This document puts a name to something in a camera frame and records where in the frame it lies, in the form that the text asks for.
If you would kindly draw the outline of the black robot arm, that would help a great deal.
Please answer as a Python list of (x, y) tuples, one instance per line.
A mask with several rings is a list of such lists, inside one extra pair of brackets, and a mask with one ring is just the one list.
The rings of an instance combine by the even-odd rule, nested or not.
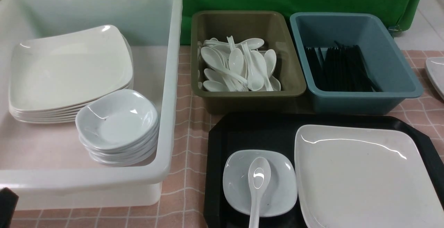
[(0, 227), (9, 228), (15, 212), (19, 196), (4, 187), (0, 190)]

